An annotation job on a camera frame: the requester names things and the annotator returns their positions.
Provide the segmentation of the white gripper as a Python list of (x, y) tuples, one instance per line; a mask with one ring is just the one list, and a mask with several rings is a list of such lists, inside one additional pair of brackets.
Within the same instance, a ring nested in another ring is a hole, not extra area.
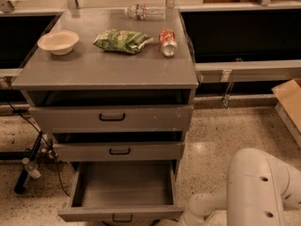
[(205, 214), (202, 211), (185, 210), (179, 219), (179, 226), (205, 226), (213, 215), (213, 213)]

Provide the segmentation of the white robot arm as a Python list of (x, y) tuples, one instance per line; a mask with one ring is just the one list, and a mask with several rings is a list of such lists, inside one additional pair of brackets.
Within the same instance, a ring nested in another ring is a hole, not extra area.
[(284, 213), (301, 209), (301, 171), (259, 149), (245, 148), (230, 160), (227, 190), (195, 194), (179, 226), (205, 226), (227, 212), (227, 226), (286, 226)]

